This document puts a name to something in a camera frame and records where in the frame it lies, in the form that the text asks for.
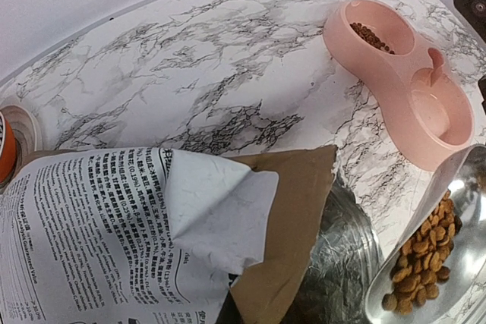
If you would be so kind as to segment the brown dog food kibble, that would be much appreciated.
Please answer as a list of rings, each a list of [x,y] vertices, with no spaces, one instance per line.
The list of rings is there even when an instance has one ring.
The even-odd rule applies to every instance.
[[[454,208],[451,192],[447,190],[432,213],[400,247],[390,274],[393,291],[382,299],[384,310],[409,315],[415,307],[423,307],[439,296],[438,285],[450,278],[450,268],[445,262],[462,227]]]

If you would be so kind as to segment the brown white dog food bag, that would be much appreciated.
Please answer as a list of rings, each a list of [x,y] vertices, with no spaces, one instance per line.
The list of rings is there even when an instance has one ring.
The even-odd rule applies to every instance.
[[[2,184],[3,323],[361,323],[337,148],[36,152]]]

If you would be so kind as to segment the pink double pet bowl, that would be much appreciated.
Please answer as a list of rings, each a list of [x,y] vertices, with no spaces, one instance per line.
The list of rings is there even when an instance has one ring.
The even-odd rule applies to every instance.
[[[413,165],[434,171],[470,145],[472,107],[446,56],[390,6],[342,2],[327,18],[323,40],[371,91],[390,138]]]

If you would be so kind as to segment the silver metal scoop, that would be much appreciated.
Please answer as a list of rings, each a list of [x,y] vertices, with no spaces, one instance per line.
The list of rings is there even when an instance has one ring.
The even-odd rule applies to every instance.
[[[370,323],[433,323],[485,266],[485,146],[454,153],[435,171],[396,247],[370,283]]]

